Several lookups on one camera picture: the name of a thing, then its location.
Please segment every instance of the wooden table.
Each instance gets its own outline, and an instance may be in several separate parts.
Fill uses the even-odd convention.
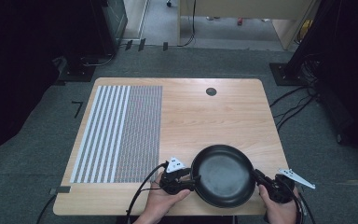
[[[254,168],[273,177],[278,168],[287,169],[286,158],[275,128],[263,85],[258,79],[121,78],[103,77],[95,81],[71,157],[62,180],[70,193],[59,193],[54,204],[57,215],[125,215],[140,183],[70,183],[77,153],[98,86],[162,86],[159,161],[174,156],[191,166],[204,148],[224,144],[241,150]],[[210,96],[208,88],[217,94]],[[139,215],[147,192],[141,193],[132,215]],[[216,208],[196,192],[178,203],[168,216],[261,215],[262,200],[255,190],[252,198],[232,209]]]
[[[182,16],[193,15],[194,1],[178,1],[178,45],[181,45]],[[320,0],[197,0],[195,16],[272,19],[283,49],[288,49],[304,21],[315,14],[319,3]]]

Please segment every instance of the black circle marker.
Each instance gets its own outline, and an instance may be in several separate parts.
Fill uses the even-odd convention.
[[[210,96],[215,96],[217,94],[217,91],[215,88],[208,88],[206,89],[206,93]]]

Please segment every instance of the white marker tag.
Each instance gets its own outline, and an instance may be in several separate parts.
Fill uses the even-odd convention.
[[[172,173],[174,171],[182,170],[184,168],[186,167],[181,161],[179,161],[175,157],[171,157],[170,163],[168,164],[167,167],[167,173]]]
[[[303,184],[311,189],[316,189],[316,186],[314,184],[311,184],[310,182],[308,182],[307,180],[305,180],[303,177],[297,175],[295,172],[292,171],[292,169],[289,170],[283,170],[283,169],[279,169],[278,170],[281,174],[286,175],[287,177],[289,177],[290,179]]]

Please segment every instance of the black and white stripes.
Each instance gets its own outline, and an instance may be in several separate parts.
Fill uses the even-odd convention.
[[[161,86],[99,86],[70,182],[142,182],[158,165],[161,99]]]

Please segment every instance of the hand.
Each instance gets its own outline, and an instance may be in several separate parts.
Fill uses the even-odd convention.
[[[270,224],[295,224],[296,223],[296,203],[295,200],[289,203],[275,203],[269,198],[269,192],[266,187],[259,185],[261,199],[267,207],[267,216]],[[294,193],[298,198],[298,191],[295,188]]]
[[[134,222],[134,224],[157,224],[168,213],[168,211],[177,203],[182,201],[190,194],[189,189],[184,189],[176,195],[171,195],[163,189],[159,189],[159,180],[162,173],[159,173],[156,181],[152,182],[151,190],[147,197],[145,210]]]

